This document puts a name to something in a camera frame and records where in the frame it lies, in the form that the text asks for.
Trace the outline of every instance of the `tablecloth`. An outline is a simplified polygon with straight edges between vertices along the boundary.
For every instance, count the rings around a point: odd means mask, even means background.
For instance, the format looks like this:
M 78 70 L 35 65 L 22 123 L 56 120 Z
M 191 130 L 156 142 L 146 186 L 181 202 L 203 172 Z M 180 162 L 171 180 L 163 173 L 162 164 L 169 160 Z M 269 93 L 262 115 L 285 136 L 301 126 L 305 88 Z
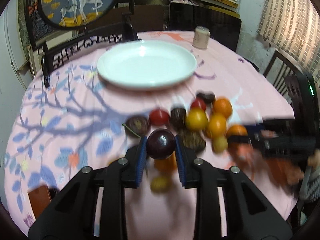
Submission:
M 165 90 L 128 91 L 102 81 L 97 74 L 97 60 L 111 48 L 107 43 L 74 55 L 51 74 L 48 89 L 43 85 L 42 73 L 36 75 L 23 97 L 5 153 L 8 208 L 25 234 L 35 219 L 28 191 L 40 184 L 62 189 L 83 166 L 97 169 L 124 156 L 137 141 L 125 135 L 121 124 L 134 114 L 148 115 L 155 107 L 170 111 L 173 105 L 188 109 L 196 92 L 204 90 L 230 99 L 233 114 L 228 124 L 293 116 L 287 101 L 250 63 L 213 39 L 207 50 L 195 49 L 193 35 L 139 33 L 144 40 L 183 46 L 196 57 L 194 75 Z M 227 151 L 213 153 L 209 140 L 200 157 L 224 169 L 238 164 Z M 296 203 L 291 189 L 276 182 L 259 153 L 244 153 L 240 159 L 246 162 L 243 171 L 286 219 Z M 153 195 L 149 184 L 156 175 L 157 171 L 149 166 L 142 185 L 125 191 L 129 239 L 192 239 L 195 191 L 183 189 L 174 174 L 170 192 Z

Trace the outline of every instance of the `painting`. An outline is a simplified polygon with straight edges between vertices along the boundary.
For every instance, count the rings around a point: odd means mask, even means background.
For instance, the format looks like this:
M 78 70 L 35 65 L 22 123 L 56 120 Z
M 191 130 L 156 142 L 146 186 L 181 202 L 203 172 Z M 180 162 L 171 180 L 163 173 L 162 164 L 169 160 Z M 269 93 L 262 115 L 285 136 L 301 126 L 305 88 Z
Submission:
M 41 0 L 42 11 L 52 23 L 76 27 L 101 16 L 113 0 Z

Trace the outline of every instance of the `checkered curtain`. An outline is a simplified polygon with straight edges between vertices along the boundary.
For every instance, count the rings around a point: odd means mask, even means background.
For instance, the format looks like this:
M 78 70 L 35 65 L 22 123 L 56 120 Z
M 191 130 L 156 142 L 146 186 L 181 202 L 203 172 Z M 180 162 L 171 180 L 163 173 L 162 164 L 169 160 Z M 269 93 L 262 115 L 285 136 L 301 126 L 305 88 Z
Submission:
M 320 20 L 310 0 L 265 0 L 258 33 L 295 58 L 320 84 Z

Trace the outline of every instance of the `pink tablecloth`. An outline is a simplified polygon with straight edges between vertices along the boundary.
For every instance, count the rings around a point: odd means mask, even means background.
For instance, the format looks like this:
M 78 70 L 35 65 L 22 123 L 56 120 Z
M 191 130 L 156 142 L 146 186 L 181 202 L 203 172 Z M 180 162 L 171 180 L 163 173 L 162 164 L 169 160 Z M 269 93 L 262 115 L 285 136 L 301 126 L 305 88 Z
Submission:
M 140 33 L 142 39 L 176 43 L 189 49 L 198 68 L 188 81 L 165 91 L 130 92 L 102 83 L 97 75 L 98 58 L 110 47 L 94 45 L 75 55 L 43 85 L 38 73 L 23 98 L 5 154 L 5 192 L 10 215 L 27 234 L 34 221 L 28 191 L 40 184 L 62 189 L 80 168 L 106 166 L 135 144 L 121 124 L 133 114 L 147 114 L 155 107 L 168 111 L 174 104 L 188 109 L 197 90 L 213 91 L 230 99 L 229 123 L 255 122 L 267 116 L 293 116 L 286 100 L 242 57 L 209 41 L 207 50 L 192 47 L 192 32 Z M 213 166 L 228 169 L 235 164 L 229 153 L 215 154 L 211 143 L 201 155 Z M 289 187 L 279 186 L 259 153 L 243 156 L 244 172 L 270 200 L 283 218 L 296 203 Z M 129 239 L 192 239 L 196 194 L 182 188 L 178 175 L 174 187 L 153 195 L 150 180 L 157 175 L 149 167 L 142 186 L 126 190 Z

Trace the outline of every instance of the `plate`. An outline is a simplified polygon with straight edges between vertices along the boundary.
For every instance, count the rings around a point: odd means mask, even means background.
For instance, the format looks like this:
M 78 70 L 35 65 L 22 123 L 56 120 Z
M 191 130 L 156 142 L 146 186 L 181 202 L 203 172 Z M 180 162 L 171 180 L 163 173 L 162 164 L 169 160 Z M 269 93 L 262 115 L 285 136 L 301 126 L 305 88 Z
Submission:
M 164 41 L 130 41 L 106 51 L 98 73 L 128 89 L 152 90 L 182 82 L 193 75 L 196 58 L 187 49 Z

